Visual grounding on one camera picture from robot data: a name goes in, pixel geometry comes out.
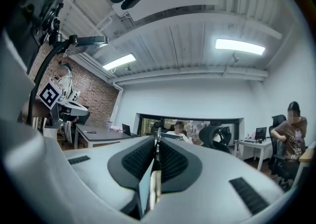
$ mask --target black hair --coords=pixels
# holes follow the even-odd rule
[[[301,116],[300,106],[298,105],[298,103],[296,101],[293,101],[290,103],[287,111],[294,111],[297,116]]]
[[[58,64],[66,66],[70,70],[70,72],[72,71],[70,63],[59,61]]]
[[[176,125],[179,125],[181,128],[184,128],[184,124],[183,124],[182,121],[177,121],[176,124],[175,124],[175,126],[176,126]]]

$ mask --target man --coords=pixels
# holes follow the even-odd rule
[[[305,152],[307,119],[301,116],[300,107],[293,101],[287,109],[287,120],[271,131],[271,134],[285,143],[285,156],[289,159],[286,169],[294,176],[297,173],[301,155]]]
[[[190,143],[193,144],[192,141],[190,141],[184,134],[183,134],[183,128],[184,128],[184,124],[182,121],[177,121],[176,124],[174,125],[174,131],[168,131],[167,134],[169,135],[176,135],[176,136],[181,136],[183,137],[183,140],[186,143]]]
[[[66,90],[66,98],[68,99],[73,91],[73,81],[71,75],[71,65],[69,63],[60,61],[57,68],[57,74],[59,79],[57,80],[58,85]]]

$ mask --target white table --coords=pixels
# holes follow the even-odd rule
[[[79,133],[88,142],[88,148],[92,148],[94,144],[119,143],[123,140],[129,140],[132,138],[125,133],[108,130],[103,127],[76,125],[74,149],[78,148]]]
[[[265,149],[272,145],[271,139],[266,139],[261,144],[255,143],[255,140],[251,140],[251,139],[250,140],[246,139],[246,141],[251,141],[251,143],[245,142],[244,140],[236,140],[235,141],[234,156],[237,157],[238,145],[244,145],[244,146],[252,147],[254,149],[260,149],[260,158],[259,158],[259,164],[258,164],[258,168],[257,168],[257,170],[260,171],[261,166],[262,166],[262,162],[263,162],[263,157],[265,154]]]
[[[301,177],[301,174],[302,174],[302,171],[305,167],[309,167],[312,159],[313,159],[313,155],[314,155],[314,147],[316,145],[316,142],[313,142],[310,146],[308,146],[307,150],[305,151],[305,153],[301,156],[300,158],[300,166],[298,167],[298,170],[297,170],[297,174],[295,176],[295,180],[293,182],[293,185],[292,187],[296,186],[300,177]]]

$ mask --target cup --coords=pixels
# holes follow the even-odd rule
[[[111,122],[111,121],[108,121],[108,130],[111,129],[111,125],[112,125],[112,122]]]

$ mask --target window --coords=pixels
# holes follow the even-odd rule
[[[152,116],[147,114],[141,114],[138,124],[138,135],[151,135],[152,126],[155,122],[161,122],[162,117]]]
[[[187,133],[187,137],[191,138],[197,145],[202,143],[198,137],[200,130],[209,125],[229,127],[232,134],[230,144],[233,144],[234,140],[239,139],[239,119],[189,119],[141,114],[137,133],[140,135],[150,135],[151,128],[155,122],[161,122],[165,129],[171,129],[171,126],[177,121],[184,123],[184,130]]]

